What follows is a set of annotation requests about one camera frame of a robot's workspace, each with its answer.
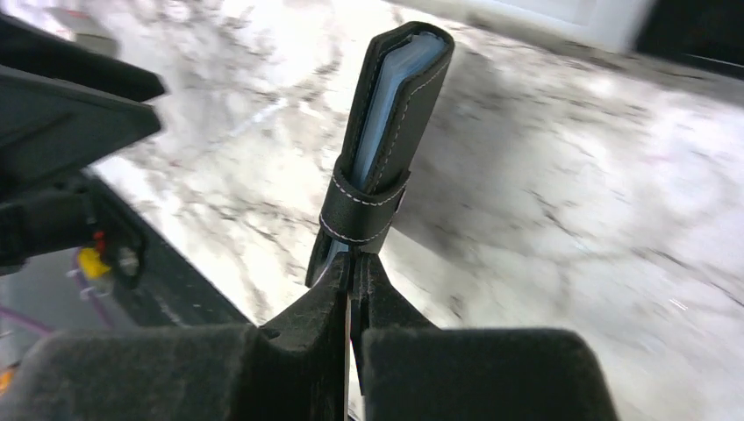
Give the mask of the black white three-compartment tray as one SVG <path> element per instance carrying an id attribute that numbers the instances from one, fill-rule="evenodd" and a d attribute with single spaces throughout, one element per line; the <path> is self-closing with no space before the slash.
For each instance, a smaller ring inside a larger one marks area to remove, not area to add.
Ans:
<path id="1" fill-rule="evenodd" d="M 532 30 L 611 53 L 640 53 L 743 77 L 741 1 L 407 1 L 405 6 L 492 31 Z"/>

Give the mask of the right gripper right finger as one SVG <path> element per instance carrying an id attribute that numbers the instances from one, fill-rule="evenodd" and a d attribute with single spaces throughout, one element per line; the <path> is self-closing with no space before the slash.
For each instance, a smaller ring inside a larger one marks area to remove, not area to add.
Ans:
<path id="1" fill-rule="evenodd" d="M 354 351 L 368 420 L 615 420 L 597 357 L 556 328 L 442 329 L 354 259 Z"/>

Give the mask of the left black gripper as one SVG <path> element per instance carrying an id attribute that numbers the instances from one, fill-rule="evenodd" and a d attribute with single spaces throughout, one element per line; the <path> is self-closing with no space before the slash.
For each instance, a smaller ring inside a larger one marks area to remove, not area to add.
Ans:
<path id="1" fill-rule="evenodd" d="M 108 264 L 143 236 L 82 171 L 161 129 L 145 69 L 1 17 L 1 270 L 93 246 Z"/>

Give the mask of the black leather card holder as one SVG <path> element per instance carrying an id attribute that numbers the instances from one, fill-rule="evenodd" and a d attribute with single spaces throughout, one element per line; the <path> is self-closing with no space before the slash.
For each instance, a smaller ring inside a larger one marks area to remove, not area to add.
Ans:
<path id="1" fill-rule="evenodd" d="M 336 253 L 382 248 L 454 47 L 448 32 L 419 21 L 369 42 L 319 215 L 306 286 L 316 282 Z"/>

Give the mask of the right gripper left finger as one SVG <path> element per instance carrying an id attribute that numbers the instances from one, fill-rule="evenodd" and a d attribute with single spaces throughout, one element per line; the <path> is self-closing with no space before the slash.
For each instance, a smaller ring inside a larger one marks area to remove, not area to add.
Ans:
<path id="1" fill-rule="evenodd" d="M 229 303 L 194 324 L 139 309 L 116 288 L 135 327 L 42 339 L 1 399 L 4 420 L 343 420 L 348 298 L 341 253 L 317 283 L 266 324 Z"/>

